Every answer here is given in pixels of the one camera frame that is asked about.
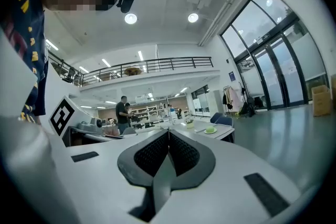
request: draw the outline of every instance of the man in black shirt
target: man in black shirt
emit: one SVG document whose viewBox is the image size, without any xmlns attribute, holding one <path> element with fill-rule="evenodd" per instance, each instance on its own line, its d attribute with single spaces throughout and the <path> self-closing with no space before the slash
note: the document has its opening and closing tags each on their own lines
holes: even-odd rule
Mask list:
<svg viewBox="0 0 336 224">
<path fill-rule="evenodd" d="M 6 18 L 0 22 L 10 45 L 27 67 L 36 75 L 37 82 L 22 109 L 21 118 L 39 123 L 45 115 L 45 85 L 48 55 L 45 49 L 44 9 L 49 10 L 108 10 L 117 0 L 15 0 Z"/>
<path fill-rule="evenodd" d="M 116 115 L 118 118 L 118 129 L 120 134 L 123 134 L 125 129 L 129 127 L 128 118 L 131 118 L 132 115 L 128 115 L 125 109 L 125 104 L 127 103 L 127 97 L 122 96 L 121 101 L 116 106 Z"/>
</svg>

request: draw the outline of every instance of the pink garment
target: pink garment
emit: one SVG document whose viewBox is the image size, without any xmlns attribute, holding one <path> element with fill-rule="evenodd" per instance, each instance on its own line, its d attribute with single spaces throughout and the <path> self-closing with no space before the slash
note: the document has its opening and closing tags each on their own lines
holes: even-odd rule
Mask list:
<svg viewBox="0 0 336 224">
<path fill-rule="evenodd" d="M 230 93 L 230 102 L 232 105 L 232 111 L 239 111 L 240 108 L 243 106 L 243 104 L 240 101 L 236 91 L 232 89 L 232 87 L 229 87 L 229 93 Z"/>
</svg>

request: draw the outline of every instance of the white ceiling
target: white ceiling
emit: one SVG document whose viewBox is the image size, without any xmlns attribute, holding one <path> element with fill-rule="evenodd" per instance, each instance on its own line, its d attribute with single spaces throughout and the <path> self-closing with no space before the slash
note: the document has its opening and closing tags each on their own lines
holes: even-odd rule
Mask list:
<svg viewBox="0 0 336 224">
<path fill-rule="evenodd" d="M 143 44 L 98 54 L 89 59 L 72 63 L 72 66 L 79 71 L 81 71 L 79 67 L 84 67 L 90 72 L 107 67 L 102 59 L 105 59 L 111 66 L 119 65 L 121 63 L 136 62 L 141 60 L 138 51 L 141 51 L 144 60 L 155 59 L 155 44 Z"/>
<path fill-rule="evenodd" d="M 109 91 L 94 91 L 90 94 L 82 95 L 78 98 L 74 98 L 73 101 L 78 105 L 86 105 L 96 108 L 98 106 L 103 106 L 106 108 L 114 108 L 115 105 L 105 103 L 105 101 L 119 102 L 120 97 L 126 95 L 128 102 L 131 104 L 135 103 L 135 97 L 143 94 L 152 93 L 154 98 L 162 98 L 165 96 L 174 96 L 180 91 L 188 87 L 193 89 L 199 85 L 205 86 L 207 82 L 213 79 L 215 76 L 200 77 L 200 78 L 190 78 L 190 79 L 180 79 L 171 80 L 163 82 L 154 82 L 150 84 L 137 85 L 131 87 L 123 87 L 122 83 L 116 85 L 114 89 Z"/>
<path fill-rule="evenodd" d="M 198 13 L 213 19 L 225 0 L 212 0 Z M 211 21 L 190 24 L 193 10 L 187 0 L 135 0 L 131 12 L 138 22 L 127 25 L 116 7 L 106 12 L 45 11 L 45 35 L 59 48 L 55 52 L 68 63 L 80 62 L 103 52 L 136 44 L 196 44 Z"/>
</svg>

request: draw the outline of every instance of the black metal railing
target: black metal railing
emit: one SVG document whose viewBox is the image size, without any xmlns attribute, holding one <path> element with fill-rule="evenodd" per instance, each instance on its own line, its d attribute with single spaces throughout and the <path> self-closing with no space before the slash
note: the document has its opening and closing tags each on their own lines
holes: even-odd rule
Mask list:
<svg viewBox="0 0 336 224">
<path fill-rule="evenodd" d="M 107 80 L 122 77 L 148 74 L 161 71 L 176 70 L 179 68 L 214 67 L 211 57 L 178 57 L 162 58 L 137 62 L 128 62 L 121 65 L 105 67 L 87 74 L 81 79 L 81 86 L 87 86 Z"/>
<path fill-rule="evenodd" d="M 55 71 L 64 81 L 75 86 L 81 86 L 83 74 L 80 71 L 64 62 L 63 59 L 58 58 L 51 51 L 48 52 L 48 59 Z"/>
</svg>

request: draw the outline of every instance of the door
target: door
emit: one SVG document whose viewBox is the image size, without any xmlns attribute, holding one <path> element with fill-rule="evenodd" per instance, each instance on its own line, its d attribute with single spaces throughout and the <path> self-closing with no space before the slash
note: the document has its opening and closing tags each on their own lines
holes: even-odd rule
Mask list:
<svg viewBox="0 0 336 224">
<path fill-rule="evenodd" d="M 269 109 L 305 103 L 300 66 L 290 45 L 285 41 L 286 38 L 280 34 L 253 53 L 259 72 L 265 80 Z"/>
</svg>

